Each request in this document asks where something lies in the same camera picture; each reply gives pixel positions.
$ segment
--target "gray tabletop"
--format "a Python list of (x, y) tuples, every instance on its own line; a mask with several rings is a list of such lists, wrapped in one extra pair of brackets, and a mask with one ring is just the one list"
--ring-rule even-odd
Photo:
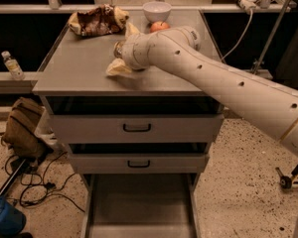
[[(141, 10), (129, 11), (129, 22), (140, 32), (149, 33), (149, 24)], [(212, 38), (198, 10), (173, 10), (167, 22), (171, 27), (191, 26), (202, 38), (200, 52), (219, 60)], [(97, 96), (97, 95), (156, 95), (202, 92), (191, 83), (158, 67), (108, 77), (106, 69), (115, 59), (114, 44), (124, 39), (124, 33), (94, 38), (76, 36), (70, 29), (43, 72), (33, 91), (38, 95)]]

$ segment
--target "crumpled plastic wrapper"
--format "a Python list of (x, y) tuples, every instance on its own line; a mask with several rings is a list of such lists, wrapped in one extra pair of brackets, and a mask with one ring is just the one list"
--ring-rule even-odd
[(79, 36), (104, 36), (118, 33), (126, 26), (127, 11), (118, 6), (103, 4), (88, 12), (75, 12), (69, 18), (69, 26)]

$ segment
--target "brown backpack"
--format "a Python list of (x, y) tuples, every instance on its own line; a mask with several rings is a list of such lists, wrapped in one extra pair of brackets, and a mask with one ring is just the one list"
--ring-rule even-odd
[(51, 149), (35, 136), (44, 108), (30, 98), (19, 98), (8, 116), (6, 131), (1, 140), (21, 158), (39, 159)]

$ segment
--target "black drawer handle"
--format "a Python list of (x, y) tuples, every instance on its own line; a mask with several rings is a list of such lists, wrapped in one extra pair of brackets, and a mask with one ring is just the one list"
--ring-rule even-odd
[(131, 164), (132, 162), (128, 161), (128, 167), (131, 169), (146, 169), (150, 167), (150, 161), (147, 161), (145, 164), (143, 165), (135, 165), (135, 164)]
[(138, 128), (131, 128), (132, 126), (128, 126), (127, 124), (123, 124), (123, 126), (122, 126), (122, 129), (123, 129), (123, 131), (125, 131), (125, 132), (148, 132), (148, 131), (150, 131), (151, 130), (151, 124), (150, 123), (148, 123), (147, 125), (145, 125), (146, 127), (145, 128), (142, 128), (142, 129), (138, 129)]

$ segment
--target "caster wheel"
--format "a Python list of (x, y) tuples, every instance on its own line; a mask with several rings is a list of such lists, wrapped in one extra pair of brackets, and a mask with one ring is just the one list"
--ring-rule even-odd
[(281, 177), (280, 178), (280, 185), (282, 188), (291, 188), (292, 180), (290, 177)]

